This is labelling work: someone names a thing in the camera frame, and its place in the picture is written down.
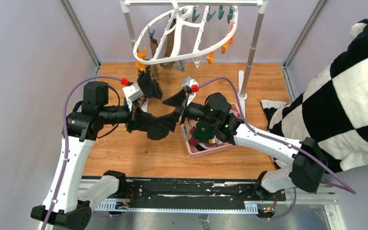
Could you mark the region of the black sock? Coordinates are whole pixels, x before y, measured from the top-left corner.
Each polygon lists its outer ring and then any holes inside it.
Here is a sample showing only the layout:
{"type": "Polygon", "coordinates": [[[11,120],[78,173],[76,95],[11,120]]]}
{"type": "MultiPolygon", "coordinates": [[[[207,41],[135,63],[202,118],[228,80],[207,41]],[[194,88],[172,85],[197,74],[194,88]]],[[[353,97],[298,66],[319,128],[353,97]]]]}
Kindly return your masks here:
{"type": "Polygon", "coordinates": [[[141,109],[137,110],[137,130],[147,133],[147,138],[151,140],[161,140],[168,136],[171,132],[161,122],[161,117],[153,116],[150,113],[143,112],[141,109]]]}
{"type": "Polygon", "coordinates": [[[157,80],[154,80],[149,72],[140,72],[137,83],[146,98],[162,99],[162,90],[157,80]]]}

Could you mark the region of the dark green sock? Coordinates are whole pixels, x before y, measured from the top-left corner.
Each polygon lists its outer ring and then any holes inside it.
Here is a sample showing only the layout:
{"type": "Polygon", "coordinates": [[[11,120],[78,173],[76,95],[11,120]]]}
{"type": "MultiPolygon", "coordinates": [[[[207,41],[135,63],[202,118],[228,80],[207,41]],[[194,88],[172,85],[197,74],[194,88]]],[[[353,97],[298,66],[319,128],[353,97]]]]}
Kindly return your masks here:
{"type": "Polygon", "coordinates": [[[208,143],[212,142],[212,140],[216,138],[213,127],[204,123],[196,124],[192,136],[201,142],[208,143]]]}

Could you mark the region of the brown argyle sock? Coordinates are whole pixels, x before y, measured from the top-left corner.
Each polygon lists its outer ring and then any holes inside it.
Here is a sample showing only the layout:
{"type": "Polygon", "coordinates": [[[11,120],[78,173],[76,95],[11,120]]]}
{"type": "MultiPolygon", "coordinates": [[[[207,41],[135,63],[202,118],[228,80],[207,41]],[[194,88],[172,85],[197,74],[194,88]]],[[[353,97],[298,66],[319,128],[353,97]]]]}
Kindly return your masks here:
{"type": "Polygon", "coordinates": [[[137,83],[143,92],[138,103],[143,105],[149,98],[162,99],[162,89],[157,79],[158,67],[156,65],[147,65],[146,72],[138,69],[137,83]]]}

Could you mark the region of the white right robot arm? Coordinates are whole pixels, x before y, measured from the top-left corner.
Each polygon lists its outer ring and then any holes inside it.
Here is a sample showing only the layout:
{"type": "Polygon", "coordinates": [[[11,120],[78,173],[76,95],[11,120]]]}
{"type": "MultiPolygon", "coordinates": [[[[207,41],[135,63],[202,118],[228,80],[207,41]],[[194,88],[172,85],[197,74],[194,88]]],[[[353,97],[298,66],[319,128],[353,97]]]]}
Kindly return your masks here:
{"type": "Polygon", "coordinates": [[[258,150],[286,164],[259,175],[254,187],[257,198],[267,200],[274,192],[293,187],[309,193],[318,190],[327,160],[314,139],[289,139],[252,127],[230,112],[231,104],[221,93],[209,95],[205,104],[191,102],[193,96],[182,89],[163,104],[175,108],[175,120],[190,118],[207,123],[222,142],[258,150]]]}

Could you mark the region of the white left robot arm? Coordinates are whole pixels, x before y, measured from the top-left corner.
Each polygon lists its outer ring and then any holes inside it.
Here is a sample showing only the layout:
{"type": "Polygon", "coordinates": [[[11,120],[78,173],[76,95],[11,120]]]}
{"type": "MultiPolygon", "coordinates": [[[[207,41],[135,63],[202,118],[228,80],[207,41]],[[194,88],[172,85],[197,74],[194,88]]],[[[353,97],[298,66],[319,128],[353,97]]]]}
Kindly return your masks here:
{"type": "Polygon", "coordinates": [[[62,147],[58,166],[50,190],[41,205],[31,211],[31,218],[68,230],[87,227],[93,211],[107,197],[133,199],[133,191],[127,186],[126,175],[108,170],[98,182],[79,193],[83,169],[89,153],[105,125],[117,127],[133,121],[134,101],[143,93],[136,83],[122,79],[125,100],[116,106],[108,104],[112,87],[102,81],[84,85],[83,99],[77,102],[71,113],[63,118],[62,147]]]}

